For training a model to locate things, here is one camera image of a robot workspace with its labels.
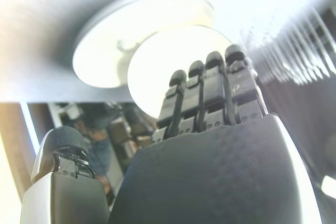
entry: robotic hand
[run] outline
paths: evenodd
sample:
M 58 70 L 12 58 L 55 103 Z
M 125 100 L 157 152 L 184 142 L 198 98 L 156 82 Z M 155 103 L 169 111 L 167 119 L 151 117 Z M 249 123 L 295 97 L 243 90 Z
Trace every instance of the robotic hand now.
M 153 134 L 129 166 L 109 215 L 80 135 L 45 137 L 21 223 L 321 223 L 288 132 L 267 114 L 238 46 L 170 81 Z

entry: back of robotic hand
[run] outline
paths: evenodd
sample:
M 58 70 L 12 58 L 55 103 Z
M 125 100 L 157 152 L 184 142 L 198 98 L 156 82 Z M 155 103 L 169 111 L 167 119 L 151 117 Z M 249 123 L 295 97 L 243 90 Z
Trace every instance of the back of robotic hand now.
M 49 132 L 21 223 L 321 223 L 303 162 L 255 78 L 235 45 L 225 61 L 212 52 L 194 62 L 188 80 L 175 72 L 153 144 L 133 158 L 110 217 L 79 136 Z

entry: textured grip surface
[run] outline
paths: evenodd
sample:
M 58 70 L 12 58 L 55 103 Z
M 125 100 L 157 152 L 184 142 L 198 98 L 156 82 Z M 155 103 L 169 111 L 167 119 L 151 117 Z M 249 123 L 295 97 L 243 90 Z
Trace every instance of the textured grip surface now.
M 299 202 L 279 121 L 267 115 L 140 150 L 109 224 L 298 224 Z

